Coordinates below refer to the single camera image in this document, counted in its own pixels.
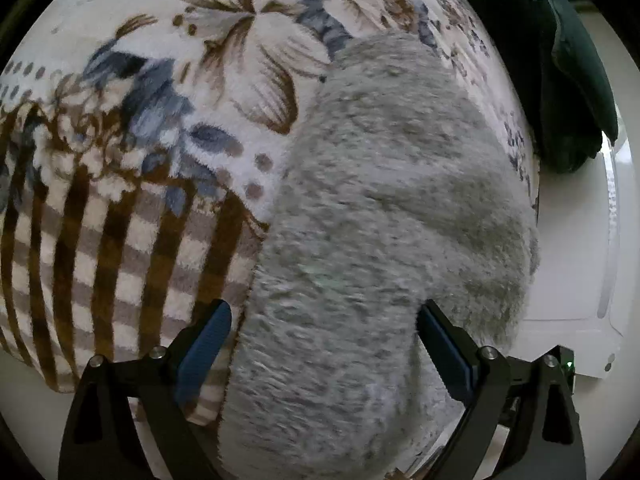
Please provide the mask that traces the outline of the floral plaid fleece blanket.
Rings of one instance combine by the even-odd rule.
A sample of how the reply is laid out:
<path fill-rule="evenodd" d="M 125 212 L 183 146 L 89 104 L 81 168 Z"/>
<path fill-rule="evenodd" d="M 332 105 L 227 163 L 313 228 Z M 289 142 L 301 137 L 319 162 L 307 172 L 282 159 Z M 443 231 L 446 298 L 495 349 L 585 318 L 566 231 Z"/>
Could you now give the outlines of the floral plaid fleece blanket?
<path fill-rule="evenodd" d="M 530 130 L 466 0 L 54 0 L 1 72 L 1 345 L 71 392 L 88 359 L 242 318 L 285 159 L 347 41 L 418 36 L 524 185 Z"/>

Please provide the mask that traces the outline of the dark green cloth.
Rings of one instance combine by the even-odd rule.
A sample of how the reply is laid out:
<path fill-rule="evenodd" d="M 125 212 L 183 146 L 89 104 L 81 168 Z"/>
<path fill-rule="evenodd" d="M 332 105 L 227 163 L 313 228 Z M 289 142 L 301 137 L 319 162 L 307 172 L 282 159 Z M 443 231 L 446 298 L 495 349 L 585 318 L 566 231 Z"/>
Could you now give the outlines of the dark green cloth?
<path fill-rule="evenodd" d="M 616 141 L 608 75 L 568 0 L 466 1 L 509 72 L 544 165 L 574 172 Z"/>

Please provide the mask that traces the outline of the white bed frame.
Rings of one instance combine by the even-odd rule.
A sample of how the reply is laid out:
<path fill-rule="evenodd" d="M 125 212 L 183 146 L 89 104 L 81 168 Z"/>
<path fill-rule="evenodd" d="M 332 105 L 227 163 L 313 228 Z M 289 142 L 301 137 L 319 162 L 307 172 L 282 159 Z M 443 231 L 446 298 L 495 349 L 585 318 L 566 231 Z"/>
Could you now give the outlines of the white bed frame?
<path fill-rule="evenodd" d="M 572 174 L 539 174 L 541 262 L 513 353 L 531 360 L 560 344 L 578 375 L 605 379 L 639 299 L 639 69 L 602 14 L 580 18 L 613 89 L 618 138 Z"/>

